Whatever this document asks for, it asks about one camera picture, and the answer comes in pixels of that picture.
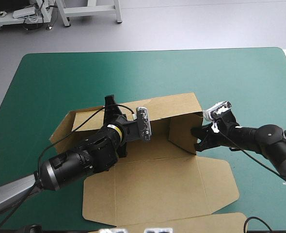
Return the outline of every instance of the unfolded cardboard box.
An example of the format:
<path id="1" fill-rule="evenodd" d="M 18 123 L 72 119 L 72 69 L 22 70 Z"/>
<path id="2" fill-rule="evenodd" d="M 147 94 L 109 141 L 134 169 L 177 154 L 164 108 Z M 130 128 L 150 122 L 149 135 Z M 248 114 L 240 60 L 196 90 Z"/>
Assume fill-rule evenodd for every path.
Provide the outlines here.
<path id="1" fill-rule="evenodd" d="M 192 127 L 202 125 L 202 110 L 194 93 L 140 100 L 124 105 L 149 111 L 150 143 L 127 144 L 127 157 L 108 172 L 84 182 L 83 217 L 143 232 L 148 227 L 173 227 L 178 233 L 242 232 L 240 213 L 211 215 L 236 201 L 238 189 L 229 164 L 195 156 Z M 69 133 L 100 107 L 71 111 L 50 138 Z M 131 118 L 131 114 L 121 108 Z M 88 121 L 79 132 L 57 144 L 63 152 L 96 132 L 104 112 Z"/>

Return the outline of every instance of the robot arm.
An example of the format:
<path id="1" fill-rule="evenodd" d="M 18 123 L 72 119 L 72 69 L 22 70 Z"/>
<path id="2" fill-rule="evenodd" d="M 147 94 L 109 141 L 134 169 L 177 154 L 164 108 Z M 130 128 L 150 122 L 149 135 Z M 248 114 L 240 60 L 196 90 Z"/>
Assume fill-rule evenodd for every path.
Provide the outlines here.
<path id="1" fill-rule="evenodd" d="M 114 96 L 106 96 L 103 126 L 97 133 L 46 160 L 40 174 L 35 172 L 0 186 L 0 214 L 18 205 L 26 195 L 29 198 L 45 189 L 56 191 L 81 177 L 109 170 L 118 157 L 126 157 L 129 141 L 148 142 L 151 127 L 147 109 L 138 107 L 133 118 L 127 120 Z"/>
<path id="2" fill-rule="evenodd" d="M 195 144 L 197 151 L 218 146 L 230 147 L 232 151 L 254 151 L 268 159 L 286 179 L 286 131 L 276 125 L 241 127 L 231 112 L 231 104 L 227 101 L 204 111 L 204 117 L 212 123 L 191 129 L 192 135 L 201 140 Z"/>

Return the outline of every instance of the gray floor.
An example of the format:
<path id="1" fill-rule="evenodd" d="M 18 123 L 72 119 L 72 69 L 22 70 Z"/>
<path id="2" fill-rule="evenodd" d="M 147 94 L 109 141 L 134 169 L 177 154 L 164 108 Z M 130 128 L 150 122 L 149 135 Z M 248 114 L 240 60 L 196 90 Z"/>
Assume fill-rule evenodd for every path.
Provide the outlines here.
<path id="1" fill-rule="evenodd" d="M 27 53 L 244 47 L 286 49 L 286 0 L 120 2 L 122 24 L 116 24 L 113 15 L 80 17 L 72 19 L 70 28 L 64 28 L 59 18 L 50 32 L 45 29 L 27 32 L 21 26 L 5 27 L 0 31 L 0 104 L 21 58 Z M 72 0 L 66 3 L 71 6 L 85 2 Z"/>

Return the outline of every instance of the green cutting mat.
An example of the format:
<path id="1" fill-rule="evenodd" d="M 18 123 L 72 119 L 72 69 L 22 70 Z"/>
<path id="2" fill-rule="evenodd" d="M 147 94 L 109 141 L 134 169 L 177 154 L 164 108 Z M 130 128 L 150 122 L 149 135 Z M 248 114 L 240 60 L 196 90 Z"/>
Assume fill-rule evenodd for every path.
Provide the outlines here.
<path id="1" fill-rule="evenodd" d="M 0 185 L 36 170 L 39 153 L 68 111 L 102 105 L 109 94 L 127 102 L 185 92 L 195 92 L 203 109 L 229 100 L 242 126 L 286 129 L 286 57 L 279 48 L 28 54 L 0 107 Z M 241 152 L 216 148 L 199 155 L 227 160 L 237 181 L 239 200 L 218 213 L 243 212 L 286 229 L 286 186 L 279 178 Z M 103 227 L 83 219 L 82 193 L 83 180 L 45 191 L 4 228 Z M 252 223 L 250 229 L 264 227 Z"/>

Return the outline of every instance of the yellow band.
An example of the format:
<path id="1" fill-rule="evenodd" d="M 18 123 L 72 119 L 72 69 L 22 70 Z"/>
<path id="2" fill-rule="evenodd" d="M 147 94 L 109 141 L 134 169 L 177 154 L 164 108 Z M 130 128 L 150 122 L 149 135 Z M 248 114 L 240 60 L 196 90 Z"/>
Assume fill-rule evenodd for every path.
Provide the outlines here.
<path id="1" fill-rule="evenodd" d="M 122 134 L 122 132 L 120 131 L 120 129 L 119 129 L 117 126 L 115 126 L 115 125 L 108 125 L 108 127 L 109 127 L 109 128 L 112 128 L 112 129 L 115 129 L 115 130 L 118 132 L 118 134 L 119 134 L 120 141 L 122 141 L 122 139 L 123 139 L 123 134 Z"/>

